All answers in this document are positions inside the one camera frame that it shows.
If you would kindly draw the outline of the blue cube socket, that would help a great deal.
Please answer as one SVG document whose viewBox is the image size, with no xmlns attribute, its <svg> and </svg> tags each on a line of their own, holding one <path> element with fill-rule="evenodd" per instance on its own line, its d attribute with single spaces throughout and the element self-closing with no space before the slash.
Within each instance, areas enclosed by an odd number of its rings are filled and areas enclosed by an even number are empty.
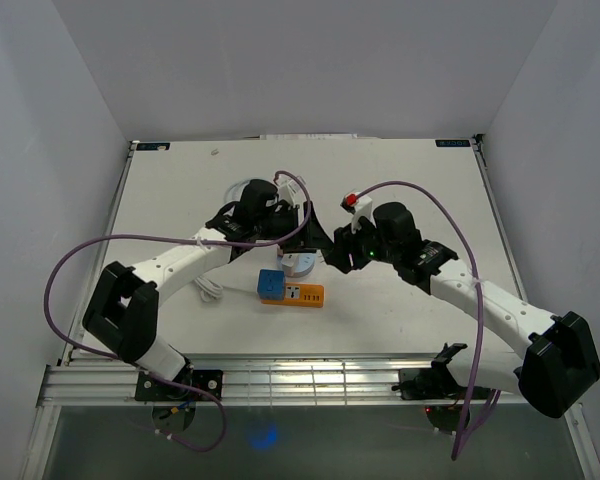
<svg viewBox="0 0 600 480">
<path fill-rule="evenodd" d="M 285 275 L 281 270 L 261 269 L 257 295 L 261 301 L 282 301 L 285 298 Z"/>
</svg>

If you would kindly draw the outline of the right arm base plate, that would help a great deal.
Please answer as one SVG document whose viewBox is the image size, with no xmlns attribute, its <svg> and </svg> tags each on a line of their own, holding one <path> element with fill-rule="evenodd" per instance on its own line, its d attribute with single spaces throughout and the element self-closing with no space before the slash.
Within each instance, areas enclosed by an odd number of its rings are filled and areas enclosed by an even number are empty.
<svg viewBox="0 0 600 480">
<path fill-rule="evenodd" d="M 464 399 L 467 387 L 459 384 L 445 369 L 401 369 L 398 383 L 391 387 L 403 400 Z"/>
</svg>

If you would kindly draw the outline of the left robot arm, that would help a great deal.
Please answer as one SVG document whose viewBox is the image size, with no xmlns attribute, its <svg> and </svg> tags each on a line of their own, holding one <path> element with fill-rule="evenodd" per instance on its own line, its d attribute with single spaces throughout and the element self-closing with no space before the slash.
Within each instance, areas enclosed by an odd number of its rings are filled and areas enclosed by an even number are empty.
<svg viewBox="0 0 600 480">
<path fill-rule="evenodd" d="M 132 266 L 108 264 L 82 325 L 121 361 L 158 376 L 157 386 L 168 398 L 181 399 L 192 387 L 189 362 L 159 336 L 160 307 L 195 279 L 268 241 L 291 252 L 332 246 L 312 203 L 301 199 L 294 180 L 281 185 L 252 180 L 240 198 L 221 207 L 190 243 Z"/>
</svg>

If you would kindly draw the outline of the orange power strip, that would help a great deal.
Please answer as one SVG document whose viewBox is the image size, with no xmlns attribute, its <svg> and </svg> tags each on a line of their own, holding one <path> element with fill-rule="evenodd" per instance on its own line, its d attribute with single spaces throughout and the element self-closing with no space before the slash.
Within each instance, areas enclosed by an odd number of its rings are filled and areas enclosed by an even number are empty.
<svg viewBox="0 0 600 480">
<path fill-rule="evenodd" d="M 269 305 L 322 308 L 324 300 L 325 291 L 322 285 L 288 283 L 285 285 L 284 298 L 282 300 L 261 299 L 261 302 Z"/>
</svg>

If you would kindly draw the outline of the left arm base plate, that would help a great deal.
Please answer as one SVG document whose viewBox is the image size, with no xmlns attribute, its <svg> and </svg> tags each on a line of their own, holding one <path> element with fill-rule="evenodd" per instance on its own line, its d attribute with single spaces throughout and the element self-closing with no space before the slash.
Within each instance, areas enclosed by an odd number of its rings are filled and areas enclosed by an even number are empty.
<svg viewBox="0 0 600 480">
<path fill-rule="evenodd" d="M 140 372 L 133 398 L 140 402 L 210 401 L 211 398 L 220 400 L 223 379 L 222 370 L 193 369 L 174 380 L 178 386 L 171 386 Z"/>
</svg>

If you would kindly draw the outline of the round light blue socket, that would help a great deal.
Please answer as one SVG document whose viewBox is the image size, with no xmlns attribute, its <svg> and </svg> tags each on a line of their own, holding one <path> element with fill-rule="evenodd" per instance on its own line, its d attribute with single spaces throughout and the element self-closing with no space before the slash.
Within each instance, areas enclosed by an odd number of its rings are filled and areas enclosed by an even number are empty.
<svg viewBox="0 0 600 480">
<path fill-rule="evenodd" d="M 284 275 L 287 278 L 303 278 L 303 277 L 308 276 L 311 273 L 311 271 L 314 269 L 315 263 L 316 263 L 316 258 L 317 258 L 316 254 L 315 253 L 299 253 L 299 254 L 300 254 L 299 270 L 296 272 L 296 274 L 294 276 L 289 276 L 284 273 Z M 277 256 L 277 266 L 278 266 L 279 270 L 281 270 L 280 263 L 279 263 L 279 257 L 281 255 L 284 255 L 284 254 L 280 254 Z"/>
</svg>

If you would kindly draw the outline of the white usb charger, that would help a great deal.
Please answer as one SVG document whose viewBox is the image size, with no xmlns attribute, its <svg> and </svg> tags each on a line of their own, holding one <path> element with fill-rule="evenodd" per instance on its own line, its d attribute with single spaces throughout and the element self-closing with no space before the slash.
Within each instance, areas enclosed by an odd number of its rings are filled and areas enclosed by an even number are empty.
<svg viewBox="0 0 600 480">
<path fill-rule="evenodd" d="M 279 263 L 281 270 L 289 276 L 294 276 L 299 270 L 300 265 L 300 254 L 289 253 L 279 257 Z"/>
</svg>

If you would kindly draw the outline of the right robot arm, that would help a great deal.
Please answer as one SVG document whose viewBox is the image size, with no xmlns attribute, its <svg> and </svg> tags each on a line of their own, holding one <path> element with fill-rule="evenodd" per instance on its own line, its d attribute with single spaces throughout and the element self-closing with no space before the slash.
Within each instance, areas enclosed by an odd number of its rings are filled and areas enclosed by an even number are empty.
<svg viewBox="0 0 600 480">
<path fill-rule="evenodd" d="M 327 264 L 343 273 L 371 262 L 389 264 L 398 277 L 444 301 L 503 340 L 515 360 L 482 367 L 477 387 L 521 395 L 540 413 L 559 418 L 600 379 L 600 361 L 588 322 L 536 308 L 497 285 L 474 279 L 448 247 L 422 238 L 411 212 L 399 202 L 374 207 L 367 196 L 347 195 L 350 224 L 334 232 Z"/>
</svg>

